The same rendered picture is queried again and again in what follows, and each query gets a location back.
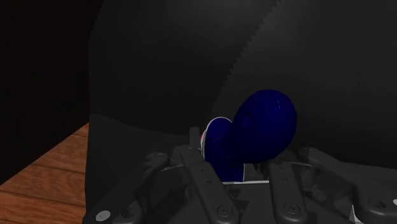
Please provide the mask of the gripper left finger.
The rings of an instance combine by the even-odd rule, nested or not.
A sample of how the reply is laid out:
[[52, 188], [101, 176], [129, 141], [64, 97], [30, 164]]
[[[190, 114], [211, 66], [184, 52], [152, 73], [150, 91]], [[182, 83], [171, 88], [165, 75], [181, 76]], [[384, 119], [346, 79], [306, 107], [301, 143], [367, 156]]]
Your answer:
[[240, 212], [200, 152], [200, 132], [180, 146], [177, 165], [153, 152], [83, 217], [83, 224], [240, 224]]

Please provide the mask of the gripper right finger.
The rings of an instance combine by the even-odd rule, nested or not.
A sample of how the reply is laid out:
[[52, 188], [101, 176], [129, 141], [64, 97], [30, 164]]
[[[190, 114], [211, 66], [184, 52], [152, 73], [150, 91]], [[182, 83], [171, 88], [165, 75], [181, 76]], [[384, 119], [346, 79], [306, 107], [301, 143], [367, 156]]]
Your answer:
[[[334, 174], [352, 186], [354, 214], [363, 224], [397, 224], [396, 191], [316, 148], [300, 148], [296, 155], [311, 167]], [[269, 163], [268, 174], [276, 223], [309, 224], [309, 214], [291, 164]]]

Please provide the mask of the blue rounded toy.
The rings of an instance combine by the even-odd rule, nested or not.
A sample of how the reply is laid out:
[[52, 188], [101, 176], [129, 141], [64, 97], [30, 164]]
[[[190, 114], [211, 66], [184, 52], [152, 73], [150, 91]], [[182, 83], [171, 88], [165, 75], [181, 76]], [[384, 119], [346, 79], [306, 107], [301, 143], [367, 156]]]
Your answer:
[[201, 154], [222, 182], [243, 182], [247, 164], [272, 160], [292, 141], [297, 115], [291, 99], [276, 90], [250, 95], [231, 120], [213, 118], [202, 134]]

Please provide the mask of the dark grey sofa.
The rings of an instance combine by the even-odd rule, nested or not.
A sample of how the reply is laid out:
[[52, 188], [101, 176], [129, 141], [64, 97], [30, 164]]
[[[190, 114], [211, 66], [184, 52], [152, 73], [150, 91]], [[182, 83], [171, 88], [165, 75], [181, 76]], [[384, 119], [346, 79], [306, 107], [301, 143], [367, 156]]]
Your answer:
[[104, 0], [89, 41], [86, 212], [153, 152], [170, 165], [196, 127], [259, 90], [287, 95], [295, 135], [222, 182], [240, 224], [277, 224], [269, 163], [289, 162], [309, 224], [363, 224], [319, 151], [397, 192], [397, 0]]

